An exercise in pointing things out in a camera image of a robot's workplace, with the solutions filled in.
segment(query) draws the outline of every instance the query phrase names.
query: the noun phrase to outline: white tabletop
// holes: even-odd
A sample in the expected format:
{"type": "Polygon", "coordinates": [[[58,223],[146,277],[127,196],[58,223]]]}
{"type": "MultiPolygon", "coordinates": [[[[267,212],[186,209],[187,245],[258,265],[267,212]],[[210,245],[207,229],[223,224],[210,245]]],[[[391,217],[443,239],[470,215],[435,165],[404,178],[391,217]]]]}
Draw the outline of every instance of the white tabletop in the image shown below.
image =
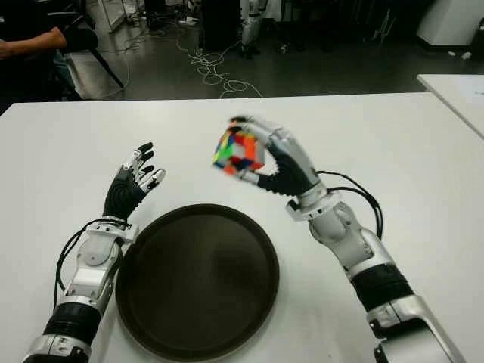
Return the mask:
{"type": "Polygon", "coordinates": [[[484,76],[420,74],[417,79],[484,138],[484,76]]]}
{"type": "MultiPolygon", "coordinates": [[[[2,361],[20,361],[42,333],[61,247],[99,217],[118,165],[146,141],[168,173],[132,222],[143,228],[180,206],[220,203],[255,219],[278,252],[281,285],[270,320],[223,361],[374,361],[377,341],[352,286],[308,225],[286,214],[287,198],[210,167],[226,120],[238,113],[286,126],[318,168],[346,172],[373,192],[385,215],[383,241],[400,269],[468,361],[480,361],[484,143],[429,93],[14,105],[0,118],[2,361]]],[[[373,228],[365,202],[345,197],[373,228]]],[[[159,360],[124,332],[112,299],[91,362],[142,361],[159,360]]]]}

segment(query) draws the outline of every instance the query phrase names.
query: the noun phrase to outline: brown tray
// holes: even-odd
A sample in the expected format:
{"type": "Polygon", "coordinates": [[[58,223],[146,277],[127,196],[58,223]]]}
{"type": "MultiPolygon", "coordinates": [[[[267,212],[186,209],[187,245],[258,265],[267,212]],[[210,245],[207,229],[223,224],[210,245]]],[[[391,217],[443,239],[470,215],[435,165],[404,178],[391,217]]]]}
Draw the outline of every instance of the brown tray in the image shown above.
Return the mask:
{"type": "Polygon", "coordinates": [[[235,209],[198,204],[142,231],[119,270],[116,301],[142,346],[173,361],[203,361],[259,329],[278,285],[278,258],[262,228],[235,209]]]}

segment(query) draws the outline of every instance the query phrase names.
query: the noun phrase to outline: colorful cube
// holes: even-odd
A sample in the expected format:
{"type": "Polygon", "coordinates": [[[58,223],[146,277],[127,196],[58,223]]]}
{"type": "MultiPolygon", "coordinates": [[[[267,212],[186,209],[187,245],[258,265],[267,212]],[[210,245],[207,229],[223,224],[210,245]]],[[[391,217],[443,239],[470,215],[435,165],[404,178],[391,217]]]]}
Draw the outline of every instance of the colorful cube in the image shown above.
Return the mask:
{"type": "Polygon", "coordinates": [[[264,147],[253,135],[228,130],[220,138],[212,163],[230,175],[257,170],[264,166],[264,147]]]}

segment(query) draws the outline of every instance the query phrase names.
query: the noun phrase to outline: robotic arm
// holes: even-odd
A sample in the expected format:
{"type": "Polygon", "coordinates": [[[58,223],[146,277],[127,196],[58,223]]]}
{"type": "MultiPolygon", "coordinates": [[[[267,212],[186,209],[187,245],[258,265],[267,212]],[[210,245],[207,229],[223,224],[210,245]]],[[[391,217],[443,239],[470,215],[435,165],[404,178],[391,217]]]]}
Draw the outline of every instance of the robotic arm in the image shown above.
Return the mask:
{"type": "Polygon", "coordinates": [[[249,116],[233,118],[230,129],[254,135],[278,166],[273,175],[247,169],[235,177],[268,191],[294,196],[287,211],[308,221],[314,239],[328,247],[367,311],[378,363],[463,363],[424,300],[414,294],[378,237],[362,227],[337,192],[328,192],[296,139],[285,129],[249,116]]]}
{"type": "Polygon", "coordinates": [[[143,164],[153,157],[151,143],[133,151],[107,192],[103,217],[87,227],[88,239],[77,253],[77,268],[54,309],[43,335],[34,340],[24,363],[86,363],[91,343],[114,287],[123,257],[121,246],[138,229],[126,221],[164,178],[165,171],[143,164]]]}

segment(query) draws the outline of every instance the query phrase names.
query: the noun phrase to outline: floor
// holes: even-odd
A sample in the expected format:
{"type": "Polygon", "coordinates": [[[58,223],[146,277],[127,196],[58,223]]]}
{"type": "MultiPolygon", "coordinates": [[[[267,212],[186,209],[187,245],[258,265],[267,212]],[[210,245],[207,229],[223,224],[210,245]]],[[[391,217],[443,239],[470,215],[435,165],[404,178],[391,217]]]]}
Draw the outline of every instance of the floor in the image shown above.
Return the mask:
{"type": "MultiPolygon", "coordinates": [[[[126,89],[119,90],[90,54],[74,54],[71,70],[76,84],[86,99],[152,100],[195,98],[251,98],[258,93],[251,86],[241,92],[225,92],[223,84],[206,85],[197,72],[199,64],[182,48],[194,55],[197,39],[195,29],[181,31],[168,26],[165,32],[149,36],[145,25],[123,24],[109,34],[105,19],[96,1],[90,1],[90,12],[97,21],[99,49],[119,75],[126,89]],[[131,48],[128,51],[114,51],[131,48]]],[[[410,42],[365,43],[338,45],[332,52],[323,52],[317,39],[308,39],[306,49],[278,53],[278,37],[273,31],[261,35],[262,53],[252,60],[242,59],[236,51],[225,54],[218,73],[229,73],[230,79],[248,82],[265,97],[305,95],[347,95],[388,92],[421,92],[416,77],[420,73],[484,73],[484,64],[447,53],[433,53],[410,42]]],[[[219,79],[208,78],[206,82],[219,79]]],[[[235,88],[244,84],[233,83],[235,88]]]]}

